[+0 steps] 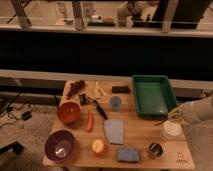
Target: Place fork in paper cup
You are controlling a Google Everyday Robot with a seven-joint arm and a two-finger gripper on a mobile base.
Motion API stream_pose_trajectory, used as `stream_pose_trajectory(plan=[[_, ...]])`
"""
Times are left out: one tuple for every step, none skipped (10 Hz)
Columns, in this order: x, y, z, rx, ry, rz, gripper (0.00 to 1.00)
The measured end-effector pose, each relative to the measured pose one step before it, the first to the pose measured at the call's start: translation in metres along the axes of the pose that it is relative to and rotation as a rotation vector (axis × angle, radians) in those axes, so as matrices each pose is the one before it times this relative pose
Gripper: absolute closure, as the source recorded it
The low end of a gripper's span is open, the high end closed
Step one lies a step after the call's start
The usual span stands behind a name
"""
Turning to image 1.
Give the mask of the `gloved hand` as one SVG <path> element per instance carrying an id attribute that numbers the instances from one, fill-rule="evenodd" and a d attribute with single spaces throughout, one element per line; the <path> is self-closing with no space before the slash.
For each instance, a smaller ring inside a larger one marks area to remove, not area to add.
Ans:
<path id="1" fill-rule="evenodd" d="M 172 109 L 168 113 L 167 118 L 171 122 L 176 122 L 176 123 L 183 124 L 184 123 L 184 119 L 183 119 L 182 106 L 178 106 L 178 107 L 175 107 L 174 109 Z"/>

